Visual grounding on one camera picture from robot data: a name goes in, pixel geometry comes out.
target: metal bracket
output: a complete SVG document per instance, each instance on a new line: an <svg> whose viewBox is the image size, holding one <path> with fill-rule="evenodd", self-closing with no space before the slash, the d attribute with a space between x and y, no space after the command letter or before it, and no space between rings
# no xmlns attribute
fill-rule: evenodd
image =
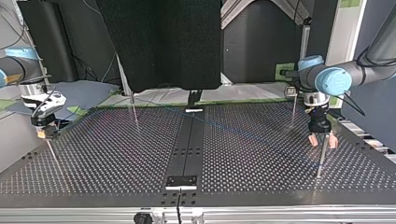
<svg viewBox="0 0 396 224"><path fill-rule="evenodd" d="M165 188L166 190L197 190L197 176L169 176Z"/></svg>
<svg viewBox="0 0 396 224"><path fill-rule="evenodd" d="M235 19L239 13L241 13L248 5L250 5L255 0L228 0L224 3L221 8L221 29L224 30L225 27L230 24L233 19ZM272 2L277 5L286 15L294 20L295 9L297 8L297 1L293 0L272 0ZM295 22L297 25L301 25L304 19L309 17L309 12L306 10L305 6L300 3L298 4Z"/></svg>
<svg viewBox="0 0 396 224"><path fill-rule="evenodd" d="M204 111L200 106L196 105L201 100L202 90L190 91L189 101L186 108L186 113L195 113Z"/></svg>

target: wall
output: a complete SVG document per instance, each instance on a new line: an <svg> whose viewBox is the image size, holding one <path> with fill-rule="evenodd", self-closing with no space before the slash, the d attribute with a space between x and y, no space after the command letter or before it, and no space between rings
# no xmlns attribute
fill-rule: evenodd
<svg viewBox="0 0 396 224"><path fill-rule="evenodd" d="M11 0L1 0L0 6L9 9L11 14L16 13ZM4 9L0 9L0 14L6 17L4 19L0 16L0 48L2 48L15 42L20 36L10 28L6 20L17 30L21 26L16 17L9 15ZM23 41L19 41L17 44L27 46ZM2 57L4 57L4 51L0 50L0 58ZM0 89L0 100L20 97L21 94L15 86ZM0 172L40 144L42 141L37 138L29 116L10 115L8 112L0 110Z"/></svg>
<svg viewBox="0 0 396 224"><path fill-rule="evenodd" d="M381 0L381 4L378 2L378 0L368 0L367 2L355 49L355 59L372 43L381 25L396 4L396 0ZM396 149L396 138L393 131L396 127L395 95L396 78L353 88L351 96L364 110L366 116L361 116L345 104L342 113L383 144L391 149Z"/></svg>
<svg viewBox="0 0 396 224"><path fill-rule="evenodd" d="M353 60L366 2L361 0L358 7L338 6L327 53L327 65Z"/></svg>
<svg viewBox="0 0 396 224"><path fill-rule="evenodd" d="M276 64L297 62L301 27L273 2L257 0L224 30L225 76L233 83L275 81Z"/></svg>

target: metal rod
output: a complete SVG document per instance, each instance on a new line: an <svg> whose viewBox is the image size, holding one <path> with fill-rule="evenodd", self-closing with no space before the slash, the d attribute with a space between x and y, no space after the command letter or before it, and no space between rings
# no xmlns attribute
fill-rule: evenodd
<svg viewBox="0 0 396 224"><path fill-rule="evenodd" d="M292 117L291 117L291 127L294 127L294 117L295 117L295 115L296 115L297 96L298 96L298 94L296 94L296 95L294 96L293 115L292 115Z"/></svg>
<svg viewBox="0 0 396 224"><path fill-rule="evenodd" d="M46 143L49 146L49 151L50 151L50 154L52 154L53 159L58 161L58 157L56 156L55 151L53 150L52 145L50 144L50 141L46 140Z"/></svg>
<svg viewBox="0 0 396 224"><path fill-rule="evenodd" d="M306 50L308 49L308 40L309 40L310 31L311 31L311 26L305 25L303 27L303 35L301 38L300 60L306 57Z"/></svg>
<svg viewBox="0 0 396 224"><path fill-rule="evenodd" d="M323 141L323 145L322 145L322 150L320 152L320 161L319 161L317 178L321 178L323 164L326 159L326 151L327 151L327 148L329 147L329 138L330 138L330 135L328 133L326 133L326 136L324 137L324 141Z"/></svg>

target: black cable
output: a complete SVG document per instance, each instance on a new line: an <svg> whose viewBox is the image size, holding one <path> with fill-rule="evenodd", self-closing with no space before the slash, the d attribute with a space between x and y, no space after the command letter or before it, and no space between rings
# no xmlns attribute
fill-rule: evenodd
<svg viewBox="0 0 396 224"><path fill-rule="evenodd" d="M386 59L384 61L388 61L387 63L375 63L373 60L369 59L367 57L367 51L369 50L370 46L367 47L364 51L361 52L361 54L358 56L358 59L356 60L356 64L360 67L392 67L396 66L396 58L393 59Z"/></svg>
<svg viewBox="0 0 396 224"><path fill-rule="evenodd" d="M16 45L16 44L23 38L23 36L24 36L24 30L25 30L25 22L23 21L22 32L21 32L20 37L18 37L18 39L17 39L14 43L12 43L12 44L10 44L10 45L7 45L7 46L5 46L5 47L0 48L0 50L2 50L2 49L8 49L9 47L12 47L12 46Z"/></svg>
<svg viewBox="0 0 396 224"><path fill-rule="evenodd" d="M5 116L3 116L2 118L0 118L0 120L6 119L6 118L8 118L8 117L10 117L11 115L14 115L14 114L15 114L15 112L13 112L13 113L11 113L11 114L9 114L9 115L5 115Z"/></svg>
<svg viewBox="0 0 396 224"><path fill-rule="evenodd" d="M356 102L347 94L344 94L346 98L348 98L352 103L346 101L345 99L339 97L339 96L335 96L335 98L338 98L340 100L342 100L344 103L346 103L347 105L349 105L350 107L352 107L354 110L356 110L356 112L360 113L362 116L366 116L366 114L364 113L363 109L361 109L361 107L356 104Z"/></svg>
<svg viewBox="0 0 396 224"><path fill-rule="evenodd" d="M178 224L182 224L179 204L180 204L180 193L178 194L176 211L177 211Z"/></svg>
<svg viewBox="0 0 396 224"><path fill-rule="evenodd" d="M98 76L93 71L93 69L84 61L82 61L78 56L72 55L73 58L79 63L79 65L84 69L85 77L84 80L87 80L87 76L92 77L95 81L98 81Z"/></svg>
<svg viewBox="0 0 396 224"><path fill-rule="evenodd" d="M35 119L35 114L38 112L38 110L41 108L41 106L44 105L44 103L46 103L48 101L48 99L52 96L53 93L55 93L56 87L53 88L52 92L49 94L49 96L43 101L41 102L41 104L35 108L35 111L33 111L32 113L32 118Z"/></svg>

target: black panel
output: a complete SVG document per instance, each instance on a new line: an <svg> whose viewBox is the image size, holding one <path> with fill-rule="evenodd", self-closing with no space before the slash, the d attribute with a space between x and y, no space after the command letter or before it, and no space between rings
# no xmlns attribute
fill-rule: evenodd
<svg viewBox="0 0 396 224"><path fill-rule="evenodd" d="M278 63L299 60L301 27L273 2L255 1L224 30L224 74L233 83L275 81Z"/></svg>
<svg viewBox="0 0 396 224"><path fill-rule="evenodd" d="M18 2L50 82L76 81L76 65L57 4Z"/></svg>
<svg viewBox="0 0 396 224"><path fill-rule="evenodd" d="M133 91L220 84L218 0L97 0Z"/></svg>
<svg viewBox="0 0 396 224"><path fill-rule="evenodd" d="M326 61L338 0L316 1L306 55L321 55Z"/></svg>
<svg viewBox="0 0 396 224"><path fill-rule="evenodd" d="M59 5L73 54L92 68L99 81L108 71L104 82L111 80L110 83L120 84L117 59L113 61L115 50L95 0L85 0L87 5L82 0L48 1ZM77 70L80 79L95 80L85 78L79 63Z"/></svg>

